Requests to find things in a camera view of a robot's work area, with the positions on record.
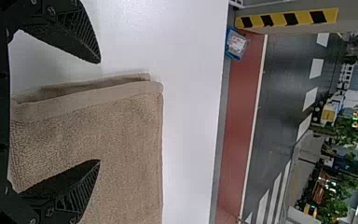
striped barrier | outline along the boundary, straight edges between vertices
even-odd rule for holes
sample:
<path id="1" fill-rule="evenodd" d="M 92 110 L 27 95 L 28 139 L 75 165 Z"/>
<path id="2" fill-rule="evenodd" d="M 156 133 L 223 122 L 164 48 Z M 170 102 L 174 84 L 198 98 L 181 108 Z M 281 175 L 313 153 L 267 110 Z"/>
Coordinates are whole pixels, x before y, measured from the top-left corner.
<path id="1" fill-rule="evenodd" d="M 336 23 L 337 16 L 337 7 L 239 16 L 235 19 L 235 27 L 238 29 L 246 29 L 268 26 L 275 27 Z"/>

towel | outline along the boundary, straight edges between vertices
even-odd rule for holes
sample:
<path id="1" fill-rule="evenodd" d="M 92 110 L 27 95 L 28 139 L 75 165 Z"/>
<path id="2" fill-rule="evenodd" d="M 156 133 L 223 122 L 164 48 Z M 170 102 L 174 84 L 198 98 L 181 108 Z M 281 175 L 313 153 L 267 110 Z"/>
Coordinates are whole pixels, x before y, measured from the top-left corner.
<path id="1" fill-rule="evenodd" d="M 81 223 L 161 223 L 162 89 L 148 74 L 139 74 L 13 96 L 9 179 L 14 190 L 83 161 L 101 160 Z"/>

folded towel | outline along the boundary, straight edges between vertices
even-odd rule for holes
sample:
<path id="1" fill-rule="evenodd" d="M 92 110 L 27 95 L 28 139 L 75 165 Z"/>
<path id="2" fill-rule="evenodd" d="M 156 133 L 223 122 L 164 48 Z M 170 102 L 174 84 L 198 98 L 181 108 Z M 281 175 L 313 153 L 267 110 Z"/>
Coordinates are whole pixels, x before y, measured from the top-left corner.
<path id="1" fill-rule="evenodd" d="M 162 85 L 149 75 L 48 86 L 11 102 L 17 192 L 88 160 L 101 171 L 81 223 L 159 224 Z"/>

gray road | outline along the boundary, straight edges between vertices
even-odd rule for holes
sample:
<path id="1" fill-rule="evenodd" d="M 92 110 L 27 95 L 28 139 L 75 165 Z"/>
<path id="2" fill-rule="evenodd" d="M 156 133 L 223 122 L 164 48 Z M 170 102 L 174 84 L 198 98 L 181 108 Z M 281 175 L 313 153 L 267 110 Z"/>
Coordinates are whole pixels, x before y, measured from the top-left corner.
<path id="1" fill-rule="evenodd" d="M 339 70 L 345 46 L 337 35 L 330 35 L 328 48 L 316 43 L 317 35 L 270 35 L 265 73 L 255 126 L 255 140 L 245 195 L 244 218 L 251 213 L 251 224 L 268 223 L 275 180 L 279 207 L 284 170 L 292 158 L 299 124 L 310 114 L 302 111 L 307 91 L 319 87 L 318 95 L 330 91 Z M 313 58 L 324 59 L 320 77 L 310 80 Z M 266 208 L 258 213 L 260 201 L 268 192 Z"/>

road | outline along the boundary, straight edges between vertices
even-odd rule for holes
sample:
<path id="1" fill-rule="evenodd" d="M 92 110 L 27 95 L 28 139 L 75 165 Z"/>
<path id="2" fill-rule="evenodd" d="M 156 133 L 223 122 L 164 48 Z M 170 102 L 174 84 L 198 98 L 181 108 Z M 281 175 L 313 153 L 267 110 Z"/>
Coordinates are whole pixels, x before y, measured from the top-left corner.
<path id="1" fill-rule="evenodd" d="M 317 38 L 268 37 L 242 216 L 245 223 L 278 222 L 293 149 L 309 127 L 311 104 L 335 91 L 346 46 L 336 34 L 328 37 L 327 47 L 318 44 Z"/>

